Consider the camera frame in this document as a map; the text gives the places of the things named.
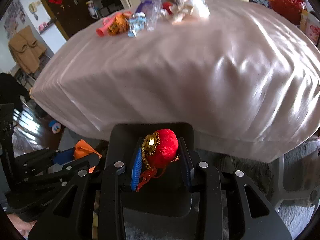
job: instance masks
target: red ornament ball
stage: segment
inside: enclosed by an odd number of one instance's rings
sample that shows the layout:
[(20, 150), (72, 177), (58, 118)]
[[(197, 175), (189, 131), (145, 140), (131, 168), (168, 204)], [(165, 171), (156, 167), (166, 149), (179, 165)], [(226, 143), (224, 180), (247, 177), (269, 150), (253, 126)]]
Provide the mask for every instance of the red ornament ball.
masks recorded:
[(172, 6), (172, 3), (171, 3), (171, 2), (164, 2), (164, 3), (162, 4), (162, 7), (167, 10), (167, 12), (169, 13), (169, 15), (172, 15), (172, 11), (170, 10), (170, 6)]
[(176, 135), (170, 129), (161, 129), (157, 132), (160, 144), (153, 155), (147, 156), (147, 160), (151, 167), (163, 169), (176, 158), (179, 144)]

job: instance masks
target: pink toy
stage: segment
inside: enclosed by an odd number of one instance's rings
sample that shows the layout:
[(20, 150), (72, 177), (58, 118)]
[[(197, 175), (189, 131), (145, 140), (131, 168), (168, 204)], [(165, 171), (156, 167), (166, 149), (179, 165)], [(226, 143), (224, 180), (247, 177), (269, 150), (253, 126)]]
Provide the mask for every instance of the pink toy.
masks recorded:
[(46, 22), (41, 23), (39, 25), (39, 31), (43, 31), (45, 27), (47, 27), (47, 23)]
[(125, 14), (125, 15), (128, 15), (128, 16), (131, 16), (132, 12), (130, 12), (130, 11), (117, 12), (112, 16), (105, 17), (103, 19), (103, 27), (96, 29), (96, 32), (100, 37), (108, 35), (108, 28), (111, 26), (111, 24), (115, 20), (116, 16), (119, 15), (119, 14)]

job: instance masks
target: door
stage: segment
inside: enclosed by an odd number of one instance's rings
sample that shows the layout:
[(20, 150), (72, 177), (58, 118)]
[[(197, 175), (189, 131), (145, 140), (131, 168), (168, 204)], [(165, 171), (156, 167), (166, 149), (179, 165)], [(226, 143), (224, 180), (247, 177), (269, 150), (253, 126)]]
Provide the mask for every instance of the door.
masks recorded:
[(45, 0), (69, 37), (96, 21), (89, 15), (87, 1)]

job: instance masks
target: bed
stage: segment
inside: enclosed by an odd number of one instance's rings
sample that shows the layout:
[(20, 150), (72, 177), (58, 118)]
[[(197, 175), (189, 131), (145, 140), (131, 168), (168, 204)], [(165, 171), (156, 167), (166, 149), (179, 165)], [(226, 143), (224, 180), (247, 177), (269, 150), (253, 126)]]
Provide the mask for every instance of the bed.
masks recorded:
[(195, 147), (269, 163), (320, 126), (320, 53), (262, 5), (206, 0), (210, 17), (98, 37), (98, 21), (52, 57), (33, 99), (74, 132), (188, 122)]

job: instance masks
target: person's hand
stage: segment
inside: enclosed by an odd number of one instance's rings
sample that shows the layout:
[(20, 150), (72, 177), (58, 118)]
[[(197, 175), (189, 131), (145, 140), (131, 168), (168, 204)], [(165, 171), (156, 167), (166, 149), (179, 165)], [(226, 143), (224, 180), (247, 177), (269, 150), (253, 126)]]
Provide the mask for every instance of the person's hand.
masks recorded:
[(28, 236), (30, 230), (36, 223), (36, 221), (30, 223), (22, 221), (17, 216), (17, 214), (9, 214), (7, 216), (10, 219), (11, 223), (14, 225), (14, 227), (22, 234), (22, 236)]

